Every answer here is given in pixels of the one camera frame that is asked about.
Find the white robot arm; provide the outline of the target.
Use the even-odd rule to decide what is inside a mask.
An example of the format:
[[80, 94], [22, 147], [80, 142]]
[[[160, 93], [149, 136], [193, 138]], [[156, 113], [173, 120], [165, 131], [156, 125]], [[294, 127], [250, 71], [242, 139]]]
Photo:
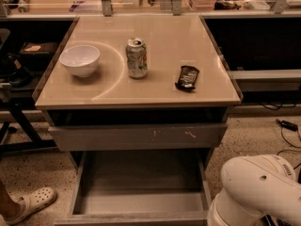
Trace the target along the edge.
[[208, 226], [252, 226], [266, 215], [301, 226], [301, 184], [286, 159], [234, 157], [223, 165], [220, 178], [223, 188], [210, 206]]

